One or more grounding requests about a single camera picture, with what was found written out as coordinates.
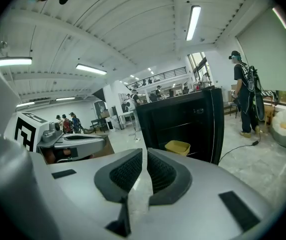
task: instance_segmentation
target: dark pants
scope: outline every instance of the dark pants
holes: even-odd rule
[[[240,91],[239,103],[241,105],[241,119],[242,119],[242,131],[244,133],[251,132],[251,126],[253,131],[255,131],[255,127],[258,125],[258,120],[256,118],[256,114],[254,111],[253,105],[254,93],[246,90]]]

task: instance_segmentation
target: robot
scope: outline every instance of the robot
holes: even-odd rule
[[[80,160],[104,147],[100,137],[62,134],[31,113],[18,114],[14,138],[6,138],[18,103],[0,75],[0,220],[10,219],[8,226],[18,229],[14,237],[257,239],[270,223],[269,204],[224,169],[149,148],[153,195],[148,213],[131,226],[127,198],[142,171],[142,149]],[[40,151],[48,147],[76,148],[77,161],[47,164]]]

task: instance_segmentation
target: person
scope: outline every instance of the person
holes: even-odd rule
[[[63,118],[63,133],[64,134],[72,134],[73,133],[73,127],[72,123],[69,119],[67,119],[67,116],[65,114],[62,115]]]
[[[77,116],[73,112],[69,113],[69,115],[72,117],[74,133],[80,134],[81,130],[83,129],[83,127],[81,126],[80,119],[78,119]]]
[[[160,91],[161,87],[162,87],[162,86],[160,86],[160,85],[158,85],[158,86],[156,87],[155,94],[156,94],[157,100],[161,100],[161,99],[162,99],[162,95],[161,95],[161,91]]]
[[[253,131],[260,133],[260,127],[255,115],[253,98],[254,93],[249,91],[248,72],[249,66],[242,61],[241,55],[234,50],[228,57],[234,66],[234,80],[237,80],[236,90],[233,98],[238,100],[241,106],[242,131],[240,134],[246,138],[251,137],[251,126]]]
[[[43,148],[42,154],[45,158],[45,161],[48,165],[56,163],[58,160],[65,159],[71,155],[71,150],[69,148],[64,149],[54,149]]]
[[[56,119],[57,119],[57,122],[58,122],[58,125],[59,125],[59,129],[63,132],[63,122],[64,122],[64,120],[61,119],[59,114],[56,116]]]
[[[169,89],[168,90],[168,93],[169,93],[169,97],[171,98],[171,97],[174,97],[174,91],[173,91],[173,89]]]
[[[203,83],[203,87],[209,87],[210,86],[209,73],[206,72],[202,76],[202,83]]]
[[[136,107],[142,104],[142,102],[141,102],[141,100],[140,100],[140,98],[138,96],[137,90],[133,89],[132,90],[132,95],[130,97],[134,100]]]
[[[135,107],[143,104],[142,101],[140,100],[139,96],[138,96],[138,92],[137,90],[133,89],[132,90],[132,95],[130,96],[134,102],[135,102]],[[135,131],[136,132],[139,132],[141,131],[141,125],[140,125],[140,121],[139,121],[139,117],[138,117],[138,113],[137,113],[137,110],[133,110],[133,114],[134,114],[134,118],[135,118],[135,126],[136,126],[136,129]]]
[[[190,89],[187,86],[183,88],[183,94],[189,94]]]

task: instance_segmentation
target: desk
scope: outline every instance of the desk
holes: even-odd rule
[[[118,115],[119,124],[120,124],[120,127],[121,127],[122,130],[124,130],[125,127],[123,127],[123,125],[122,125],[121,117],[124,118],[124,121],[125,121],[125,118],[126,118],[126,117],[129,117],[130,120],[131,120],[131,123],[132,123],[132,125],[133,125],[133,127],[134,127],[134,124],[133,124],[133,121],[132,121],[132,115],[133,115],[133,113],[134,113],[133,111],[129,111],[129,112],[125,112],[125,113],[122,113],[122,114]]]
[[[92,126],[93,126],[93,130],[95,133],[97,133],[97,131],[95,130],[95,128],[99,128],[101,131],[101,128],[103,129],[103,132],[105,132],[104,130],[104,126],[106,126],[107,122],[105,121],[104,118],[100,118],[100,119],[95,119],[91,121]]]

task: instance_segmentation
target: floor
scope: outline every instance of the floor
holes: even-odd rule
[[[239,115],[225,116],[224,141],[221,157],[228,151],[242,145],[251,145],[259,137],[239,135],[242,123]],[[147,172],[147,149],[142,132],[132,127],[111,131],[109,139],[114,152],[126,149],[143,149],[142,173],[129,193],[128,209],[130,223],[137,223],[148,211],[148,200],[153,194],[152,182]],[[275,208],[286,201],[286,148],[278,145],[269,133],[261,133],[256,146],[240,147],[228,153],[219,166],[259,192]]]

